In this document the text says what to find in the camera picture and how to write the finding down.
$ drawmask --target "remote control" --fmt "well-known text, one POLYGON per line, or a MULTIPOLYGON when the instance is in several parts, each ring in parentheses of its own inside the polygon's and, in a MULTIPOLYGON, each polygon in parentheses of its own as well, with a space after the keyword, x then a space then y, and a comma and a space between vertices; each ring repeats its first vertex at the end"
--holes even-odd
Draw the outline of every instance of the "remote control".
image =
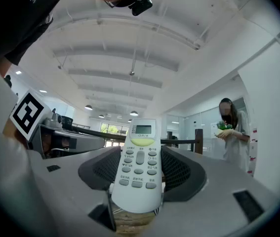
POLYGON ((160 133, 155 119, 132 121, 121 153, 112 200, 132 213, 146 213, 160 206, 160 133))

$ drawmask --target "yellow-green button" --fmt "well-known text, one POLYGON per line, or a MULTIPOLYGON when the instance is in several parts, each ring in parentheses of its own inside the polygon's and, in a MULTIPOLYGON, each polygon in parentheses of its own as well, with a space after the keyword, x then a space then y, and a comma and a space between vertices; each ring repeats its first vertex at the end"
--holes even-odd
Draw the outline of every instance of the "yellow-green button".
POLYGON ((146 147, 154 143, 152 139, 131 139, 131 142, 139 147, 146 147))

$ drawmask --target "woman with long hair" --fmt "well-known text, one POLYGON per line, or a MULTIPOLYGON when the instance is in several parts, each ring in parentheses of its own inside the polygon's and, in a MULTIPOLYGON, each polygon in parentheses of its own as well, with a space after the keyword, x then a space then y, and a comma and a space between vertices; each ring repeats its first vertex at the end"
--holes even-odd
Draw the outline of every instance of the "woman with long hair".
POLYGON ((221 100, 219 109, 224 123, 232 126, 232 129, 223 130, 217 135, 225 140, 224 159, 247 172, 250 142, 248 117, 244 111, 238 112, 229 98, 221 100))

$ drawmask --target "remote control screen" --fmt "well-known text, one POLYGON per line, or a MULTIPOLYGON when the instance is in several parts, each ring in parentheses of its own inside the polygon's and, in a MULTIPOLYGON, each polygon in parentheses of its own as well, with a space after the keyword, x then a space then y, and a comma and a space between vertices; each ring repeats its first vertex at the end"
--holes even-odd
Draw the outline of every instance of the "remote control screen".
POLYGON ((152 128, 150 125, 137 125, 135 129, 135 133, 150 134, 151 132, 152 128))

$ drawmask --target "person's hand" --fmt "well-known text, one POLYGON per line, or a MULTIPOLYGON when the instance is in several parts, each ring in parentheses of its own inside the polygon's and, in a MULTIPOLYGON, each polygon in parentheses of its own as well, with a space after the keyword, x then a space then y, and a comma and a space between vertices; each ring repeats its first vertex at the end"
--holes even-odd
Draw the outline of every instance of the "person's hand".
POLYGON ((220 132, 217 137, 221 138, 223 140, 226 140, 228 136, 230 136, 233 133, 233 129, 226 129, 220 132))

